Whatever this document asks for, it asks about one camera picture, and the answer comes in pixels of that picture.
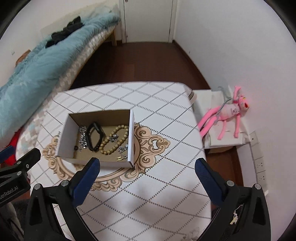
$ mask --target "wooden bead bracelet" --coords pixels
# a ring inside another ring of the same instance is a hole
[[[105,151],[104,150],[104,147],[105,145],[110,141],[110,139],[113,137],[113,135],[115,135],[120,129],[125,129],[125,133],[123,135],[123,138],[120,139],[118,142],[116,142],[115,146],[113,146],[110,150],[107,150]],[[125,142],[125,140],[128,138],[128,127],[125,126],[125,125],[119,125],[117,126],[112,132],[111,134],[105,139],[102,141],[100,147],[99,147],[99,150],[101,151],[102,154],[104,155],[110,155],[112,154],[113,152],[115,152],[117,150],[117,148],[119,146],[121,146],[121,144],[123,144]]]

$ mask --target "dark brown floor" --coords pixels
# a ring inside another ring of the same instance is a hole
[[[209,89],[181,48],[168,43],[128,43],[118,47],[104,43],[82,68],[71,89],[130,81],[181,82],[191,89]],[[243,184],[236,148],[206,156],[209,165],[225,180]]]

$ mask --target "stuffed animal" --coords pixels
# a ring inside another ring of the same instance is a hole
[[[233,116],[236,116],[236,127],[234,132],[234,138],[239,137],[239,125],[240,125],[240,118],[241,113],[246,112],[249,108],[249,105],[247,103],[246,97],[239,94],[239,91],[241,90],[240,86],[235,86],[235,90],[233,93],[233,103],[232,104],[226,104],[226,102],[223,103],[222,106],[218,106],[216,108],[210,109],[204,117],[201,119],[201,121],[198,123],[198,128],[200,131],[200,136],[203,138],[210,128],[217,122],[217,121],[223,121],[223,127],[220,135],[218,136],[218,140],[221,140],[224,136],[225,129],[226,129],[226,121]]]

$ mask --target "electrical outlet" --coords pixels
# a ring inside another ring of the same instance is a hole
[[[256,135],[256,132],[253,131],[251,134],[250,134],[250,144],[251,146],[255,146],[256,144],[258,144],[259,141],[258,141],[258,137]]]
[[[260,143],[256,144],[255,146],[252,146],[251,151],[252,151],[253,160],[257,160],[263,157]]]
[[[257,183],[261,185],[262,189],[266,191],[267,181],[266,181],[266,171],[256,173]]]
[[[256,173],[265,171],[264,160],[263,157],[254,161]]]

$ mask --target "white door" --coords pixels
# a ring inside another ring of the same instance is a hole
[[[173,0],[123,0],[127,42],[168,42]]]

